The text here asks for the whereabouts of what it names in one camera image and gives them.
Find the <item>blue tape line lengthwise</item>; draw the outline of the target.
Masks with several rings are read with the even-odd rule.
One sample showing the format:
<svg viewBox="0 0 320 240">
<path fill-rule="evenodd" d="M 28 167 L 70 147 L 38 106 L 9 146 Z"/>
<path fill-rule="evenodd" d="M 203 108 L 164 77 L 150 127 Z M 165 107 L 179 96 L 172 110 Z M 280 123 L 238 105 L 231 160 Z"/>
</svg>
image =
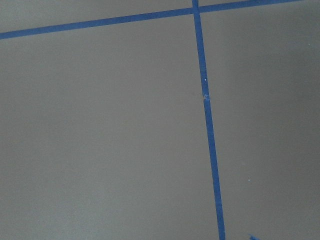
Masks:
<svg viewBox="0 0 320 240">
<path fill-rule="evenodd" d="M 210 98 L 210 91 L 209 91 L 209 84 L 208 84 L 208 74 L 207 74 L 204 40 L 203 40 L 202 21 L 201 21 L 201 15 L 200 15 L 199 2 L 197 0 L 192 1 L 192 11 L 193 11 L 198 63 L 199 63 L 199 71 L 200 71 L 201 90 L 202 90 L 202 96 L 203 96 L 206 132 L 207 132 L 207 139 L 208 139 L 210 166 L 211 166 L 211 173 L 212 173 L 212 180 L 213 180 L 213 194 L 214 194 L 214 203 L 215 203 L 215 211 L 216 211 L 216 218 L 217 218 L 218 238 L 220 240 L 224 240 L 226 238 L 226 232 L 225 232 L 225 222 L 224 222 L 224 213 L 223 213 L 223 202 L 222 202 L 222 195 L 221 195 L 221 188 L 220 188 L 219 168 L 218 168 L 218 160 L 217 160 L 217 152 L 216 152 L 214 123 L 212 118 L 211 98 Z"/>
</svg>

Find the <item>blue tape line crosswise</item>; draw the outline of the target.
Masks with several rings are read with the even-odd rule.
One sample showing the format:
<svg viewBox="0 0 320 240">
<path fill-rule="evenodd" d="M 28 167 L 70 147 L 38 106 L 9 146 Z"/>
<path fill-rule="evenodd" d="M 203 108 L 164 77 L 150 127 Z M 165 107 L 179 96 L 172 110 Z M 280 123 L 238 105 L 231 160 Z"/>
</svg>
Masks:
<svg viewBox="0 0 320 240">
<path fill-rule="evenodd" d="M 199 5 L 197 7 L 171 9 L 171 10 L 164 10 L 164 11 L 140 13 L 140 14 L 134 14 L 134 15 L 117 16 L 117 17 L 111 17 L 111 18 L 95 19 L 95 20 L 88 20 L 88 21 L 81 21 L 81 22 L 72 22 L 72 23 L 2 32 L 0 34 L 0 39 L 1 40 L 13 39 L 13 38 L 26 37 L 26 36 L 72 31 L 72 30 L 78 30 L 78 29 L 87 29 L 87 28 L 95 28 L 95 27 L 102 27 L 102 26 L 109 26 L 109 25 L 147 21 L 147 20 L 187 16 L 187 15 L 193 15 L 194 13 L 202 14 L 202 13 L 219 12 L 219 11 L 251 8 L 251 7 L 258 7 L 258 6 L 284 4 L 287 2 L 288 2 L 287 0 L 244 0 L 244 1 L 236 1 L 236 2 L 228 2 L 228 3 L 211 4 L 211 5 L 202 5 L 202 6 Z"/>
</svg>

